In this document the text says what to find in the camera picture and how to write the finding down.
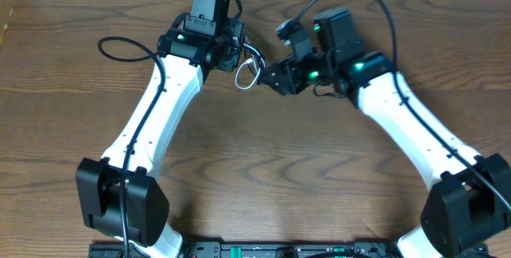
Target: wooden table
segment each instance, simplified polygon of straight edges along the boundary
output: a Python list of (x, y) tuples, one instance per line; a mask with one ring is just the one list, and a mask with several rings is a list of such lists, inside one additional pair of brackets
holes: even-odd
[[(242, 0), (245, 32), (273, 62), (274, 34), (309, 0)], [(511, 160), (511, 0), (386, 0), (399, 64), (419, 98), (463, 141)], [(152, 63), (102, 57), (98, 39), (156, 49), (192, 0), (18, 0), (0, 51), (0, 256), (86, 256), (109, 240), (81, 219), (75, 171), (99, 159), (129, 119)], [(349, 6), (372, 50), (389, 53), (371, 0)], [(112, 44), (119, 56), (141, 54)], [(185, 235), (224, 240), (395, 239), (418, 224), (427, 191), (414, 166), (346, 100), (310, 90), (281, 97), (240, 91), (213, 71), (172, 139), (160, 185), (169, 221)], [(511, 231), (488, 241), (511, 256)]]

